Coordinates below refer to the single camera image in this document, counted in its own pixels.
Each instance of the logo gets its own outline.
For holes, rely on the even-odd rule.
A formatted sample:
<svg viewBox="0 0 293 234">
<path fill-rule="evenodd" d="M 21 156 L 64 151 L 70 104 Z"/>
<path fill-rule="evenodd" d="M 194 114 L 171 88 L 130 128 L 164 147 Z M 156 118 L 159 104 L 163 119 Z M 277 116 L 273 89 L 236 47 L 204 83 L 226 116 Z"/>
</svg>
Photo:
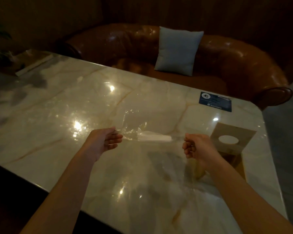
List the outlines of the logo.
<svg viewBox="0 0 293 234">
<path fill-rule="evenodd" d="M 209 99 L 211 96 L 209 94 L 207 94 L 207 93 L 203 93 L 202 97 L 205 98 L 205 99 Z"/>
</svg>

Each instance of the sofa seat cushion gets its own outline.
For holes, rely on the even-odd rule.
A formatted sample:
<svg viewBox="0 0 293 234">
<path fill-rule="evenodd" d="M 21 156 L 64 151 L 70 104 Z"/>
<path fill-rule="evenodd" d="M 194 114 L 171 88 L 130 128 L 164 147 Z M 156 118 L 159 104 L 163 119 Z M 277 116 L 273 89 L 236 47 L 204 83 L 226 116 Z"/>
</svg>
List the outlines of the sofa seat cushion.
<svg viewBox="0 0 293 234">
<path fill-rule="evenodd" d="M 213 75 L 203 75 L 198 72 L 193 72 L 193 76 L 185 76 L 156 71 L 154 70 L 153 64 L 131 58 L 113 59 L 107 62 L 106 65 L 200 90 L 228 95 L 226 83 L 221 78 Z"/>
</svg>

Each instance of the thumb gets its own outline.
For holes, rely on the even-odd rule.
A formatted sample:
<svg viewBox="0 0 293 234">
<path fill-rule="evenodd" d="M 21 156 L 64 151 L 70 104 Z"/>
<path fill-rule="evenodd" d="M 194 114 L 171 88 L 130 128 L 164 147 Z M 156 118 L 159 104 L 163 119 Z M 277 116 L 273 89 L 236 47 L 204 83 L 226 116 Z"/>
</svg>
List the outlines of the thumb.
<svg viewBox="0 0 293 234">
<path fill-rule="evenodd" d="M 186 133 L 186 138 L 189 139 L 189 140 L 192 140 L 193 142 L 196 141 L 196 135 L 195 134 Z"/>
<path fill-rule="evenodd" d="M 115 131 L 115 126 L 112 126 L 112 127 L 110 127 L 110 128 L 102 129 L 102 134 L 104 134 L 104 135 L 108 135 L 108 134 L 110 134 L 110 133 L 112 133 L 112 132 L 114 132 L 114 131 Z"/>
</svg>

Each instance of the dark blue card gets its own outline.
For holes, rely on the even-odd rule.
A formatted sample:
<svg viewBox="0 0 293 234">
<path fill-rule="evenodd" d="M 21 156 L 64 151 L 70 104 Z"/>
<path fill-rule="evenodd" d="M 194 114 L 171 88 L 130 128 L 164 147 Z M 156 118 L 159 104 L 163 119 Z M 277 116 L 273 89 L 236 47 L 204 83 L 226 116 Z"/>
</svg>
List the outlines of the dark blue card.
<svg viewBox="0 0 293 234">
<path fill-rule="evenodd" d="M 222 96 L 201 92 L 200 104 L 232 112 L 231 99 Z"/>
</svg>

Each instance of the forearm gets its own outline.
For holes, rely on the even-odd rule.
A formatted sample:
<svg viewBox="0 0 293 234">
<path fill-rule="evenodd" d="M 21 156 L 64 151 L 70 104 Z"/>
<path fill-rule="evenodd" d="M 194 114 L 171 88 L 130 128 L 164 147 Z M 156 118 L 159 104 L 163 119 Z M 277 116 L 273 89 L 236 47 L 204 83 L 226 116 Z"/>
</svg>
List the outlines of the forearm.
<svg viewBox="0 0 293 234">
<path fill-rule="evenodd" d="M 293 233 L 293 226 L 225 160 L 217 161 L 209 172 L 244 234 Z"/>
<path fill-rule="evenodd" d="M 31 217 L 24 233 L 71 233 L 82 206 L 93 161 L 77 153 Z"/>
</svg>

